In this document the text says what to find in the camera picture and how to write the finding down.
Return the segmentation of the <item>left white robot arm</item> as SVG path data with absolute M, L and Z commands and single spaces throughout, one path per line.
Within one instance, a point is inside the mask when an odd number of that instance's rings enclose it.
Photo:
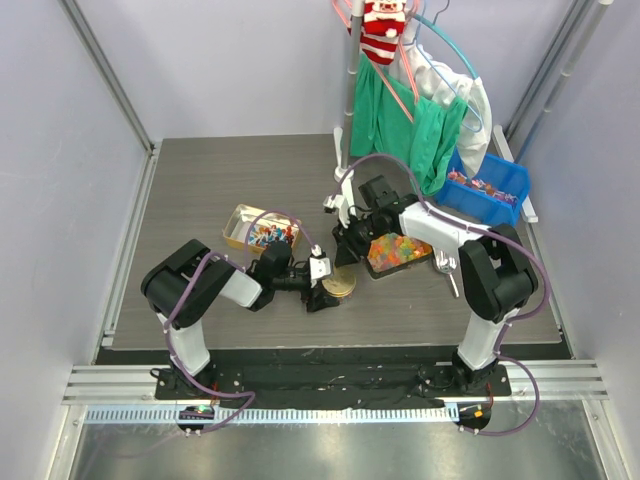
M 243 270 L 193 239 L 144 277 L 141 293 L 163 325 L 179 388 L 200 399 L 215 382 L 202 318 L 217 298 L 257 312 L 276 293 L 297 292 L 306 311 L 315 313 L 340 304 L 322 284 L 331 274 L 331 261 L 318 246 L 307 260 L 296 263 L 291 246 L 275 241 Z

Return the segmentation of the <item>silver metal scoop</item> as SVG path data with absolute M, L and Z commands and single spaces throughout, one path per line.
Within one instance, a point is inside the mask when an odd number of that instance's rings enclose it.
M 442 274 L 447 280 L 453 297 L 459 298 L 459 289 L 454 279 L 454 273 L 457 269 L 456 259 L 443 250 L 435 249 L 433 263 L 436 271 Z

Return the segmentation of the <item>round wooden jar lid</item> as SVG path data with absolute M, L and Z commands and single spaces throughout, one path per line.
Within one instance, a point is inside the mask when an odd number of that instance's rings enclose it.
M 322 280 L 328 292 L 354 291 L 356 283 L 355 273 L 347 266 L 336 268 L 330 277 Z

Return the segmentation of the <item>gold tin of gummy candies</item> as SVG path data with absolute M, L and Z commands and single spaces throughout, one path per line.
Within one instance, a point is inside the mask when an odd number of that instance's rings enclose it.
M 424 262 L 432 255 L 433 248 L 429 244 L 388 233 L 371 242 L 365 265 L 373 279 L 381 279 Z

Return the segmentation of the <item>clear glass jar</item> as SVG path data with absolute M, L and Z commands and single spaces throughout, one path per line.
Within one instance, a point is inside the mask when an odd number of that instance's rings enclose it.
M 350 299 L 353 295 L 353 291 L 346 291 L 346 292 L 331 292 L 329 291 L 328 294 L 333 297 L 336 298 L 339 302 L 344 302 L 348 299 Z

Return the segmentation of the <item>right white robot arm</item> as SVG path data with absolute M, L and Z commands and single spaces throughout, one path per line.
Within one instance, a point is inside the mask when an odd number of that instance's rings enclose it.
M 337 266 L 357 263 L 373 241 L 395 233 L 430 245 L 454 258 L 464 296 L 471 309 L 462 342 L 452 355 L 451 380 L 465 395 L 488 383 L 498 364 L 507 323 L 517 316 L 538 288 L 538 280 L 519 236 L 509 224 L 477 227 L 422 202 L 411 193 L 399 196 L 379 175 L 359 187 L 367 205 L 360 217 L 341 194 L 329 195 L 325 211 L 338 215 L 332 230 Z

